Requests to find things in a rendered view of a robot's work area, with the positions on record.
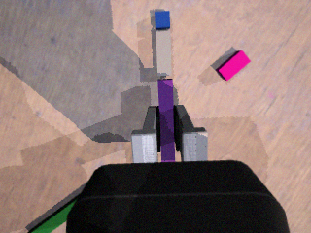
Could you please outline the magenta block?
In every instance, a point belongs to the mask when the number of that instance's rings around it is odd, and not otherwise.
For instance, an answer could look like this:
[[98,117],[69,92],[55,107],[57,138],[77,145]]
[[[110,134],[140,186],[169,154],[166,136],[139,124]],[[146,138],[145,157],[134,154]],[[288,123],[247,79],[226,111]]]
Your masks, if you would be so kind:
[[225,81],[228,81],[243,67],[245,67],[250,61],[251,60],[247,57],[243,50],[238,50],[221,66],[219,66],[216,71]]

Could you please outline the grey rectangular bar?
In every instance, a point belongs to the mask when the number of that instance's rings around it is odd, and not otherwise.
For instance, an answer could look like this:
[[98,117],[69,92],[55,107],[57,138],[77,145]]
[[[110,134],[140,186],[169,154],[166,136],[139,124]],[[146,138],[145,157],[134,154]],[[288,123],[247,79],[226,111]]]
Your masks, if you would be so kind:
[[157,75],[172,76],[170,30],[156,31]]

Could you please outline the small blue cube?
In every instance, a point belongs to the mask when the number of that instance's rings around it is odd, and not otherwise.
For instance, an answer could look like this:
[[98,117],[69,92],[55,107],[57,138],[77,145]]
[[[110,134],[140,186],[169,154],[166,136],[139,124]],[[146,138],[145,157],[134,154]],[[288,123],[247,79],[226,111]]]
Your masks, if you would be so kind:
[[155,12],[155,30],[170,29],[170,12]]

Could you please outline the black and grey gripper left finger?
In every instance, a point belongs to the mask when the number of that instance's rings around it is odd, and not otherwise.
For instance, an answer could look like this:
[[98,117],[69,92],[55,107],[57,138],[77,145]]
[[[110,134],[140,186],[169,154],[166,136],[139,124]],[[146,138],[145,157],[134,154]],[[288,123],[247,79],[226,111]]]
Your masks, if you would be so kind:
[[158,162],[160,152],[159,106],[149,106],[142,130],[131,133],[133,163]]

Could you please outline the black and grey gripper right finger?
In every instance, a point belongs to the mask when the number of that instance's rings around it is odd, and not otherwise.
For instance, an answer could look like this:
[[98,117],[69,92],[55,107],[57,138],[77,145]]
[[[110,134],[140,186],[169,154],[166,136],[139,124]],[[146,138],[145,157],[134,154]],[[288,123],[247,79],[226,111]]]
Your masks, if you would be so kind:
[[194,127],[184,105],[174,105],[174,139],[181,161],[208,161],[208,132]]

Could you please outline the green rod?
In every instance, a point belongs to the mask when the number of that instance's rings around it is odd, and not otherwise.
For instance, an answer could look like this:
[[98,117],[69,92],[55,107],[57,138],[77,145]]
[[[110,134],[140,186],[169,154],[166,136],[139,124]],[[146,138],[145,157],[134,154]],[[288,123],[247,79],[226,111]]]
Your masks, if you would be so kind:
[[56,229],[58,226],[60,226],[67,220],[67,215],[70,212],[71,208],[73,207],[79,195],[74,197],[72,200],[70,200],[68,203],[63,205],[53,214],[45,218],[43,221],[38,223],[27,233],[51,233],[52,231],[54,231],[54,229]]

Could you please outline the purple rod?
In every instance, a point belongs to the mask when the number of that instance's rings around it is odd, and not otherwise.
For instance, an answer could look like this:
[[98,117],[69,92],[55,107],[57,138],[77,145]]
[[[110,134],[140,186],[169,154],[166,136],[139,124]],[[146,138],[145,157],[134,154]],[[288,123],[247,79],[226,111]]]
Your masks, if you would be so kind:
[[161,162],[175,162],[173,80],[159,79],[157,84]]

